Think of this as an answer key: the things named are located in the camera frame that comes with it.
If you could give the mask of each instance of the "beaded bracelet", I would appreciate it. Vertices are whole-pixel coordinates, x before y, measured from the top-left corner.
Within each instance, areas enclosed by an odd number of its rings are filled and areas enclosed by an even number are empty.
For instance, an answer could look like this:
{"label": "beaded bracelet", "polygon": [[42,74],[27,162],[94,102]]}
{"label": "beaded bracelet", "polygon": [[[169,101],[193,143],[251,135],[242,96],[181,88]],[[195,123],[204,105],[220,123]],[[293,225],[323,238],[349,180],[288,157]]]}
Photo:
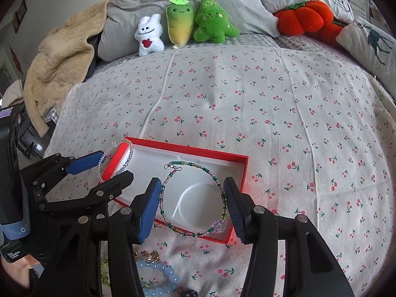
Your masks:
{"label": "beaded bracelet", "polygon": [[[220,190],[220,194],[221,194],[221,199],[223,202],[223,212],[221,214],[221,219],[219,221],[212,221],[211,223],[211,228],[209,230],[207,230],[204,233],[200,233],[200,232],[196,232],[196,233],[190,233],[190,232],[183,232],[180,231],[178,228],[174,227],[171,222],[169,222],[168,218],[166,217],[165,211],[164,211],[164,192],[165,192],[165,185],[168,183],[169,179],[177,172],[177,171],[181,171],[181,166],[177,167],[175,165],[188,165],[188,166],[193,166],[196,167],[198,169],[203,170],[204,172],[206,172],[207,174],[209,174],[213,181],[216,183],[217,187]],[[227,210],[227,204],[226,204],[226,198],[225,198],[225,193],[223,190],[223,187],[221,185],[221,183],[217,180],[217,177],[215,177],[211,171],[209,171],[206,167],[203,167],[197,163],[193,163],[193,162],[185,162],[185,161],[172,161],[169,162],[168,164],[164,165],[164,168],[167,169],[168,167],[171,167],[173,169],[173,171],[171,171],[169,173],[169,175],[166,177],[165,181],[163,182],[162,186],[161,186],[161,190],[160,190],[160,213],[161,216],[166,224],[166,226],[171,229],[173,232],[183,236],[183,237],[202,237],[202,236],[206,236],[209,233],[220,233],[223,231],[223,228],[225,226],[224,220],[225,220],[225,216],[226,216],[226,210]]]}
{"label": "beaded bracelet", "polygon": [[99,179],[99,182],[100,182],[100,183],[103,183],[103,182],[104,182],[104,180],[102,179],[102,176],[101,176],[101,174],[102,174],[101,165],[102,165],[102,164],[104,163],[104,161],[106,160],[106,155],[107,155],[107,153],[108,153],[113,147],[116,147],[117,145],[119,145],[119,144],[121,144],[121,143],[127,143],[127,144],[129,145],[129,149],[130,149],[129,155],[128,155],[128,158],[127,158],[126,162],[122,165],[122,167],[119,168],[117,171],[115,171],[115,172],[111,175],[111,177],[116,176],[116,175],[118,175],[118,174],[124,172],[124,170],[126,169],[126,167],[127,167],[128,164],[129,164],[130,160],[132,159],[132,156],[133,156],[133,144],[132,144],[132,142],[131,142],[129,139],[121,139],[121,140],[119,140],[119,141],[114,141],[113,143],[111,143],[110,147],[104,152],[104,154],[102,155],[102,157],[100,158],[99,163],[98,163],[97,175],[98,175],[98,179]]}
{"label": "beaded bracelet", "polygon": [[138,260],[136,261],[137,268],[151,268],[151,269],[158,269],[165,273],[165,275],[169,278],[169,284],[165,284],[158,288],[149,289],[150,284],[147,284],[142,281],[143,292],[145,296],[163,296],[164,294],[170,294],[172,291],[177,289],[177,283],[179,282],[179,275],[175,272],[175,269],[171,266],[166,266],[162,262],[153,262],[148,263],[147,260]]}

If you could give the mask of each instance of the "cherry print bedsheet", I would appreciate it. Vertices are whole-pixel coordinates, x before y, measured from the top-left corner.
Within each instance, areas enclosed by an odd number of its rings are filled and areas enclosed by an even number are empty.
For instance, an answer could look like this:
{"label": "cherry print bedsheet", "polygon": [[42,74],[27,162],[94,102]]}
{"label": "cherry print bedsheet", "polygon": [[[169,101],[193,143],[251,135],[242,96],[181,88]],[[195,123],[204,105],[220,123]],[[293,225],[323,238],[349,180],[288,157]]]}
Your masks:
{"label": "cherry print bedsheet", "polygon": [[[79,157],[129,135],[248,155],[245,189],[255,203],[306,214],[359,297],[395,249],[392,117],[381,86],[351,63],[276,47],[196,46],[130,59],[75,86],[46,154]],[[49,199],[82,197],[97,182],[92,169]],[[175,267],[181,287],[237,297],[251,248],[235,234],[221,245],[155,223],[144,249]],[[277,297],[282,243],[278,254]]]}

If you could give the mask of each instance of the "green jewelry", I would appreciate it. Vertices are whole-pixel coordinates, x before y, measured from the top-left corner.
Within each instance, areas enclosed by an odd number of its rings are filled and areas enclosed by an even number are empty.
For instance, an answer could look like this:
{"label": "green jewelry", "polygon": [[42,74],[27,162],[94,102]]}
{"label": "green jewelry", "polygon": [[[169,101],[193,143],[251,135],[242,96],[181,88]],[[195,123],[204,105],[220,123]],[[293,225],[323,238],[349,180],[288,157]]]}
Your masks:
{"label": "green jewelry", "polygon": [[[191,233],[191,232],[183,232],[180,231],[178,228],[174,227],[171,222],[169,222],[168,218],[166,217],[165,211],[164,211],[164,192],[165,192],[165,185],[168,183],[169,179],[177,172],[177,171],[181,171],[182,167],[181,166],[176,166],[176,165],[188,165],[188,166],[193,166],[196,167],[198,169],[203,170],[204,172],[206,172],[207,174],[209,174],[213,181],[216,183],[217,187],[220,190],[220,194],[221,194],[221,199],[223,201],[223,212],[221,214],[221,219],[219,221],[212,221],[211,223],[211,228],[209,230],[207,230],[204,233],[200,233],[200,232],[196,232],[196,233]],[[193,162],[185,162],[185,161],[172,161],[169,162],[168,164],[164,165],[164,168],[167,169],[168,167],[172,168],[173,171],[171,171],[169,173],[169,175],[166,177],[165,181],[163,182],[162,186],[161,186],[161,191],[160,191],[160,213],[161,216],[166,224],[166,226],[171,229],[173,232],[183,236],[183,237],[202,237],[202,236],[206,236],[209,233],[221,233],[224,229],[225,226],[225,217],[226,217],[226,210],[227,210],[227,204],[226,204],[226,198],[225,198],[225,193],[223,190],[223,187],[221,185],[221,183],[217,180],[217,177],[215,177],[211,171],[209,171],[206,167],[203,167],[197,163],[193,163]]]}

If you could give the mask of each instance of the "green and yellow plush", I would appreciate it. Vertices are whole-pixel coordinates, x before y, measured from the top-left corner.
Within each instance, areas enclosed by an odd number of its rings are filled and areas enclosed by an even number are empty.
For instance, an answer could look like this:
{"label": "green and yellow plush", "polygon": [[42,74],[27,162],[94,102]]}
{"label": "green and yellow plush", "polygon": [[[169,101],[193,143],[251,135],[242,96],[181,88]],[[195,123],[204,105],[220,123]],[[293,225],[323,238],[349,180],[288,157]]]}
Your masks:
{"label": "green and yellow plush", "polygon": [[191,36],[194,26],[195,10],[187,0],[169,0],[173,4],[166,9],[168,34],[173,48],[183,48]]}
{"label": "green and yellow plush", "polygon": [[229,21],[228,14],[214,0],[201,0],[201,6],[195,17],[198,24],[194,39],[198,42],[211,40],[224,43],[225,37],[234,38],[239,31]]}

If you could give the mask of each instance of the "green leaf top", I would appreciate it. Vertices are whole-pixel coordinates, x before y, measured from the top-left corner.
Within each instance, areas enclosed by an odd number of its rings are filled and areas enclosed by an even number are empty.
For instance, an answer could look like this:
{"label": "green leaf top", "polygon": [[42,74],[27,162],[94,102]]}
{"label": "green leaf top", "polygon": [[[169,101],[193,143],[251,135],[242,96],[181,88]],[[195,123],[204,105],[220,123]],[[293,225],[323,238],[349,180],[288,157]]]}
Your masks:
{"label": "green leaf top", "polygon": [[188,0],[169,0],[169,1],[177,5],[186,5],[189,2]]}

